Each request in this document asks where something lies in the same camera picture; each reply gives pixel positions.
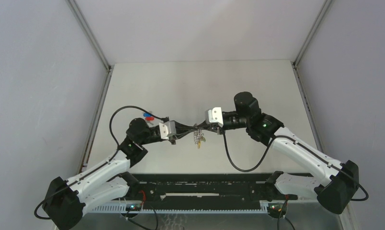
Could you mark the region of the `silver keyring with chain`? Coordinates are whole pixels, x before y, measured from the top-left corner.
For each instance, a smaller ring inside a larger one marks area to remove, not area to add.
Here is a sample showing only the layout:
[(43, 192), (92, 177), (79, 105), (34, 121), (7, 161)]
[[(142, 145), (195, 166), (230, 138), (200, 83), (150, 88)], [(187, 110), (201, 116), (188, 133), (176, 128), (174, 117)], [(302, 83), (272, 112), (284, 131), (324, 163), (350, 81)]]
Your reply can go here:
[(201, 141), (201, 137), (204, 137), (202, 129), (196, 126), (196, 129), (193, 132), (193, 139), (194, 139), (195, 145), (197, 145), (198, 143), (201, 143), (201, 144), (204, 143), (203, 141)]

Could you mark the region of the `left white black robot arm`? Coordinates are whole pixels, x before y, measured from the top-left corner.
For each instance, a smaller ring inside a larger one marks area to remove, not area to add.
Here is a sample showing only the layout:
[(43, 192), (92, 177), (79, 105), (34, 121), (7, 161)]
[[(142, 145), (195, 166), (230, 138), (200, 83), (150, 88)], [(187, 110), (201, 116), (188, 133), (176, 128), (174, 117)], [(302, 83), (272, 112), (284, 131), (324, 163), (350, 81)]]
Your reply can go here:
[(139, 187), (120, 174), (139, 163), (147, 154), (145, 144), (174, 141), (192, 127), (166, 121), (149, 127), (143, 118), (135, 118), (116, 151), (90, 169), (67, 179), (57, 177), (49, 184), (40, 206), (60, 230), (73, 228), (95, 207), (115, 198), (135, 199)]

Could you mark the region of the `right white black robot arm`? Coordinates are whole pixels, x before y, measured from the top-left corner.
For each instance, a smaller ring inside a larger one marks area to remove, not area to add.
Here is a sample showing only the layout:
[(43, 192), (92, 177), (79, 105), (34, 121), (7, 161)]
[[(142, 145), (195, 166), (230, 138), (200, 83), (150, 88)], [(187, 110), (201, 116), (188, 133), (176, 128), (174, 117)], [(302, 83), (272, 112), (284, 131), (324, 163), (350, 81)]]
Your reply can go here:
[(295, 176), (276, 171), (266, 182), (266, 193), (271, 199), (283, 195), (315, 199), (334, 214), (343, 213), (354, 195), (362, 188), (359, 167), (348, 160), (341, 162), (313, 148), (295, 135), (283, 122), (268, 115), (259, 107), (250, 92), (234, 96), (235, 110), (225, 112), (214, 107), (205, 112), (205, 123), (210, 129), (224, 134), (227, 130), (245, 128), (246, 133), (266, 150), (276, 150), (303, 167), (311, 175)]

